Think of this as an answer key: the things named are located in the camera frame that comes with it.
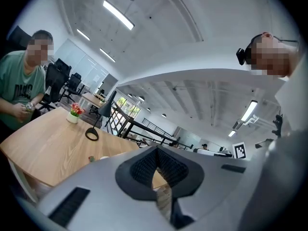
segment table leg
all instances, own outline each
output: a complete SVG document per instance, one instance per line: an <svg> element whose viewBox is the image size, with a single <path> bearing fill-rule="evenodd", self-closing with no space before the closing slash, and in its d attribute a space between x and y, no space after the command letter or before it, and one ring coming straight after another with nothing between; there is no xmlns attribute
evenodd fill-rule
<svg viewBox="0 0 308 231"><path fill-rule="evenodd" d="M78 95L81 94L81 92L82 92L82 90L83 90L84 87L85 87L85 85L82 85L82 87L80 88L80 90L79 90L79 92L78 92Z"/></svg>
<svg viewBox="0 0 308 231"><path fill-rule="evenodd" d="M84 98L81 98L81 99L79 100L78 104L79 104L80 108L82 108L84 102L85 102L85 99L84 99Z"/></svg>
<svg viewBox="0 0 308 231"><path fill-rule="evenodd" d="M12 172L15 175L16 179L18 180L18 183L20 184L20 186L23 188L23 190L25 191L27 196L34 203L37 203L38 202L38 198L37 198L35 192L29 186L28 181L26 180L23 171L20 170L18 167L16 167L15 164L10 159L8 159L8 160L9 160L9 164L11 166Z"/></svg>

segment black rectangular slot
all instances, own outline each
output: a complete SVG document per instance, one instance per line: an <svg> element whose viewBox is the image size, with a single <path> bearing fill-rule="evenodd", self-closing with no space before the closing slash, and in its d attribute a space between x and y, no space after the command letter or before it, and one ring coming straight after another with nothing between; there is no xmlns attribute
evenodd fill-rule
<svg viewBox="0 0 308 231"><path fill-rule="evenodd" d="M245 169L246 169L245 167L240 167L240 166L235 166L235 165L230 165L230 164L224 164L223 166L221 166L221 168L232 171L232 172L242 173L242 174L245 172Z"/></svg>
<svg viewBox="0 0 308 231"><path fill-rule="evenodd" d="M49 215L49 218L62 227L66 227L77 212L90 190L76 187Z"/></svg>

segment white flower pot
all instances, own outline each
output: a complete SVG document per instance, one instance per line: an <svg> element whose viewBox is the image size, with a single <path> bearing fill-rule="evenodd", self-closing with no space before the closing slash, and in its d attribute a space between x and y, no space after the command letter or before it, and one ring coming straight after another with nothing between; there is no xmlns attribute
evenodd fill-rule
<svg viewBox="0 0 308 231"><path fill-rule="evenodd" d="M72 115L70 112L67 114L66 119L71 123L75 123L75 124L78 123L78 117Z"/></svg>

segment green t-shirt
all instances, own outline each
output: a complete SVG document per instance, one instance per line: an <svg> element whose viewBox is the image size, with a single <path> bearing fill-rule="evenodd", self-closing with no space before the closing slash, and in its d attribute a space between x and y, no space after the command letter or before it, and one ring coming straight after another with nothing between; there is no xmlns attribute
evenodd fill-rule
<svg viewBox="0 0 308 231"><path fill-rule="evenodd" d="M45 71L41 66L26 75L24 73L25 51L13 51L0 61L0 97L6 101L26 105L39 93L45 94ZM22 123L14 116L0 113L0 120L12 130L18 130L31 120L32 114Z"/></svg>

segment hand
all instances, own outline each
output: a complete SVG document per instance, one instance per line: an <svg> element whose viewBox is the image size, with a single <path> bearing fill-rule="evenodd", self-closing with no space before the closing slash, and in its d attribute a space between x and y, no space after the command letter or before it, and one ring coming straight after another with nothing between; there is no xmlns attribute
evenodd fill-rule
<svg viewBox="0 0 308 231"><path fill-rule="evenodd" d="M16 117L20 122L25 120L29 116L30 112L26 111L26 107L22 103L13 105L12 115Z"/></svg>

